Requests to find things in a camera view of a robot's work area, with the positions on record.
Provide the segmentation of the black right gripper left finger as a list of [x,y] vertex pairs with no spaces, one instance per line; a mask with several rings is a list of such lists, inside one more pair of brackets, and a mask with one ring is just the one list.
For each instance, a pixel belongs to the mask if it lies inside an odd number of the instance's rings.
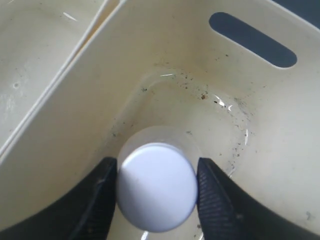
[[73,189],[0,232],[2,240],[105,240],[116,207],[117,160],[105,157]]

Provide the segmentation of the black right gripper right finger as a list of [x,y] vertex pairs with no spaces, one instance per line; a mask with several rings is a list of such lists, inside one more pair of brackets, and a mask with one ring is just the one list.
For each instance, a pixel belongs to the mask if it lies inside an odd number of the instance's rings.
[[206,240],[318,240],[320,237],[268,209],[210,158],[197,163],[197,212]]

